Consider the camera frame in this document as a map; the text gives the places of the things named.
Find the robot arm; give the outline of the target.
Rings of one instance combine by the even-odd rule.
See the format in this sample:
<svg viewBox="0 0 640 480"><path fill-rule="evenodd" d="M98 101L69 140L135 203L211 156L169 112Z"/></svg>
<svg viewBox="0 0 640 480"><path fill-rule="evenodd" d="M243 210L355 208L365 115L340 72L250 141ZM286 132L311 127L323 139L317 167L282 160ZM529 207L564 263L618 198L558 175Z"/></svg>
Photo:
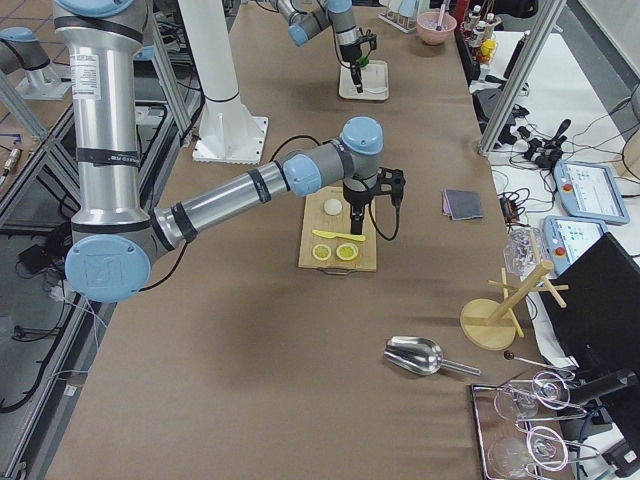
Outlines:
<svg viewBox="0 0 640 480"><path fill-rule="evenodd" d="M356 91L363 92L361 45L375 40L375 36L367 37L357 28L351 1L325 1L310 12L296 7L292 1L270 1L270 4L288 21L289 36L297 46L304 45L326 28L332 27L340 58L348 65Z"/></svg>
<svg viewBox="0 0 640 480"><path fill-rule="evenodd" d="M242 103L223 8L179 5L200 80L195 159L246 163L249 170L209 192L162 209L141 205L141 154L135 121L134 59L153 21L148 1L57 1L54 27L69 51L80 207L65 258L71 287L116 303L149 285L153 264L205 229L291 192L304 197L341 182L360 215L379 192L383 130L374 119L348 120L340 135L282 160L261 159L268 119Z"/></svg>

